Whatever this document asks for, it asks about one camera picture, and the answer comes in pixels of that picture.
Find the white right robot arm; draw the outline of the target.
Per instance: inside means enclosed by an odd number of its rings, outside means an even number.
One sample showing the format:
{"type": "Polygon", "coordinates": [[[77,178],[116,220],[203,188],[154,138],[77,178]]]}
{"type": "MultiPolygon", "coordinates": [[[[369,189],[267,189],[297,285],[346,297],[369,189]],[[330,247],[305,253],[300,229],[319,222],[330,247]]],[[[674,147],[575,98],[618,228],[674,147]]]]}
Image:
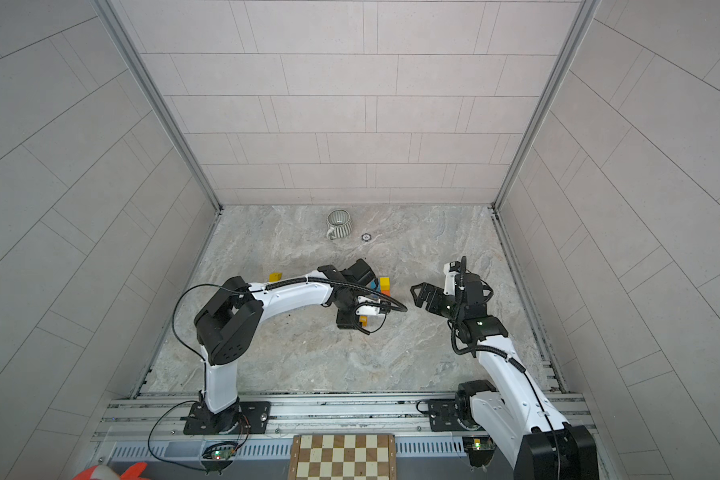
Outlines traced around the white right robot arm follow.
{"type": "Polygon", "coordinates": [[[446,265],[444,286],[420,283],[411,294],[416,307],[446,319],[454,353],[472,356],[487,371],[487,379],[459,385],[456,417],[491,437],[514,478],[599,478],[593,436],[572,425],[532,379],[507,328],[487,311],[492,288],[465,260],[446,265]]]}

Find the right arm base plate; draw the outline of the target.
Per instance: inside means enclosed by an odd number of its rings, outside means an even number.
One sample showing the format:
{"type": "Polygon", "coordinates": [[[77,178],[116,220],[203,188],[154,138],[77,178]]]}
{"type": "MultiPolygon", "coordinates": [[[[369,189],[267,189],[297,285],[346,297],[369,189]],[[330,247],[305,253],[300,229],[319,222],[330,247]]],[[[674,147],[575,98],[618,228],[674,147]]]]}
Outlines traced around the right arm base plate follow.
{"type": "Polygon", "coordinates": [[[432,432],[483,431],[483,428],[472,420],[460,417],[461,411],[454,399],[423,400],[423,405],[421,414],[427,417],[432,432]]]}

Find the yellow cube block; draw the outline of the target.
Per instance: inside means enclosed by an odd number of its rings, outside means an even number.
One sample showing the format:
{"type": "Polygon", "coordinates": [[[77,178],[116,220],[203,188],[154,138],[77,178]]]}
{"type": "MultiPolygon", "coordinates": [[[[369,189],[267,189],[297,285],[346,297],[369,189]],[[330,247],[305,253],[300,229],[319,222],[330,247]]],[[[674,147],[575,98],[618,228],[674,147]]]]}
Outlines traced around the yellow cube block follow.
{"type": "Polygon", "coordinates": [[[379,289],[381,292],[384,290],[391,291],[390,279],[388,277],[380,277],[379,284],[380,284],[379,289]]]}

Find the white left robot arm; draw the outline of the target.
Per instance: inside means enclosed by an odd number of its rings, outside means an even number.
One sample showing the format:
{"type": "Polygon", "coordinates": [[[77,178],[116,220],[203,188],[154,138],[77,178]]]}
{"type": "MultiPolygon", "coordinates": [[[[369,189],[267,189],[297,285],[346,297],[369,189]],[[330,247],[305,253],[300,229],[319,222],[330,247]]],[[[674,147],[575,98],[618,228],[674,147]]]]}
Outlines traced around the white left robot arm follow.
{"type": "Polygon", "coordinates": [[[208,411],[219,414],[239,402],[238,359],[265,320],[308,306],[334,306],[340,329],[368,334],[368,319],[385,317],[391,306],[373,292],[373,281],[373,271],[363,260],[342,271],[325,265],[274,283],[228,279],[194,320],[204,361],[202,399],[208,411]]]}

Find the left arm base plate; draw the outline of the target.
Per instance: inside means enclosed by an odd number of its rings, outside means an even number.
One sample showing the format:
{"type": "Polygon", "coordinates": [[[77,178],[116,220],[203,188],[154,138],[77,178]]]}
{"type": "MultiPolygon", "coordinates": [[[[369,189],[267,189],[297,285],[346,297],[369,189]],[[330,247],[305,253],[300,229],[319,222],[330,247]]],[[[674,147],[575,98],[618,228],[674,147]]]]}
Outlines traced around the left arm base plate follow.
{"type": "Polygon", "coordinates": [[[246,435],[264,434],[269,421],[271,403],[238,401],[229,408],[212,413],[204,402],[191,405],[183,428],[185,435],[246,435]]]}

